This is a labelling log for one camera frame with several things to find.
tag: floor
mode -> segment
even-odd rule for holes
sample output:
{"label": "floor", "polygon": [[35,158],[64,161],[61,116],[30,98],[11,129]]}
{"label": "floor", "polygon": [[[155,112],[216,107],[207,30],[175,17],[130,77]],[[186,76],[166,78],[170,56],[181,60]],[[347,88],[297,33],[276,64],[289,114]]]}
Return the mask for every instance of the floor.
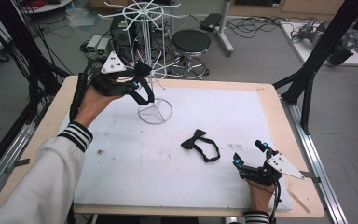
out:
{"label": "floor", "polygon": [[[104,34],[110,21],[96,18],[95,26],[70,28],[64,11],[54,11],[39,18],[48,45],[73,74],[81,72],[86,64],[79,46],[94,34]],[[191,17],[180,19],[177,24],[196,28]],[[230,57],[217,39],[210,51],[201,56],[211,74],[203,81],[233,81],[274,83],[297,71],[302,62],[292,49],[283,31],[277,27],[270,32],[259,31],[253,38],[225,31],[235,49]],[[42,48],[40,39],[35,40]],[[281,94],[287,90],[277,90]],[[0,140],[27,104],[27,82],[16,65],[0,62]],[[358,223],[358,67],[323,66],[315,80],[310,108],[310,136],[318,149],[324,168],[349,223]],[[79,223],[86,222],[78,216]],[[147,217],[144,223],[156,223],[159,217]],[[223,223],[221,217],[200,217],[200,223]],[[326,214],[322,218],[278,218],[278,223],[332,223]]]}

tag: white sleeve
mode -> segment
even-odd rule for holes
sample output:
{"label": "white sleeve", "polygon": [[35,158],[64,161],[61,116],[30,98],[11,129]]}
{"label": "white sleeve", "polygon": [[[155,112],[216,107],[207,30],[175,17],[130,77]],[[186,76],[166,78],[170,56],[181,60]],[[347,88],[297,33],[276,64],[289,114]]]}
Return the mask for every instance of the white sleeve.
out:
{"label": "white sleeve", "polygon": [[72,122],[37,151],[34,166],[0,209],[0,223],[64,223],[92,134]]}

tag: stool seat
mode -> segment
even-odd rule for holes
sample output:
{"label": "stool seat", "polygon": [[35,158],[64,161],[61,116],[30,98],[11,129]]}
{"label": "stool seat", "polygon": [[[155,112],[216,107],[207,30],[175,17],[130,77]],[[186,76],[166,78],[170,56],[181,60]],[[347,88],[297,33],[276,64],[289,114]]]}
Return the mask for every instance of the stool seat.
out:
{"label": "stool seat", "polygon": [[202,52],[211,46],[211,38],[201,31],[183,30],[173,34],[172,44],[183,52]]}

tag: human hand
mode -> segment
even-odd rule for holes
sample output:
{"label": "human hand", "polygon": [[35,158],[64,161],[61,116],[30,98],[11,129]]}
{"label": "human hand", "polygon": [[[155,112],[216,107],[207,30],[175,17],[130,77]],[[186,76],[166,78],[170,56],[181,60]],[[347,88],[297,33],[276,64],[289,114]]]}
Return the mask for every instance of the human hand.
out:
{"label": "human hand", "polygon": [[262,185],[248,180],[251,195],[251,206],[253,211],[268,211],[269,201],[275,191],[275,185]]}
{"label": "human hand", "polygon": [[93,86],[90,86],[84,94],[74,121],[88,128],[95,118],[106,109],[110,102],[121,97],[123,96],[101,95]]}

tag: striped sleeve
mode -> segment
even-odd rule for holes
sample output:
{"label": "striped sleeve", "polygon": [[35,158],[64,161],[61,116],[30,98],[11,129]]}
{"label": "striped sleeve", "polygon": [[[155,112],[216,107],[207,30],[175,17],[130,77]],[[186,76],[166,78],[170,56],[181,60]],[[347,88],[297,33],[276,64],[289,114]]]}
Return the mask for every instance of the striped sleeve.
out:
{"label": "striped sleeve", "polygon": [[58,136],[71,140],[83,152],[86,151],[92,141],[92,133],[87,128],[83,127],[83,125],[74,121],[69,123],[65,130]]}
{"label": "striped sleeve", "polygon": [[245,212],[246,224],[269,224],[269,214],[261,211]]}

